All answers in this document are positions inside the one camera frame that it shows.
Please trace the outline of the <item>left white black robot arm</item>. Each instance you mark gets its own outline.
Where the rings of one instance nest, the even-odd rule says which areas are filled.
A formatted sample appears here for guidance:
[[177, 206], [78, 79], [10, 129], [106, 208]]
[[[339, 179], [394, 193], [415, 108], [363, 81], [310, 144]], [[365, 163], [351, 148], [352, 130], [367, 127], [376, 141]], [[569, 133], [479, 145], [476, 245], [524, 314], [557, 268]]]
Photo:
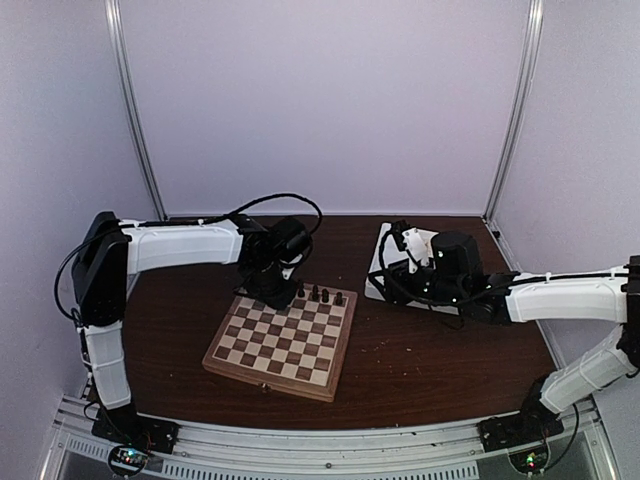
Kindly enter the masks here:
[[297, 293], [291, 275], [312, 245], [311, 231], [293, 217], [263, 226], [243, 214], [168, 223], [98, 214], [73, 256], [77, 306], [71, 318], [86, 347], [106, 429], [123, 444], [137, 442], [144, 433], [127, 379], [121, 333], [129, 277], [168, 267], [235, 265], [241, 291], [280, 310]]

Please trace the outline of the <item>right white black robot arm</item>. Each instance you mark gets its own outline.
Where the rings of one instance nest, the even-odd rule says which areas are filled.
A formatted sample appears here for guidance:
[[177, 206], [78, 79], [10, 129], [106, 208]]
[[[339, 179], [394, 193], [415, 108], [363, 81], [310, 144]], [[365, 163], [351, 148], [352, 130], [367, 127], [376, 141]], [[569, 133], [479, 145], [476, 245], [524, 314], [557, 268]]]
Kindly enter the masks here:
[[377, 246], [368, 278], [391, 304], [419, 304], [492, 325], [600, 320], [611, 333], [568, 366], [537, 380], [513, 419], [519, 440], [535, 440], [577, 401], [639, 371], [639, 259], [607, 271], [487, 275], [469, 234], [424, 231], [395, 222]]

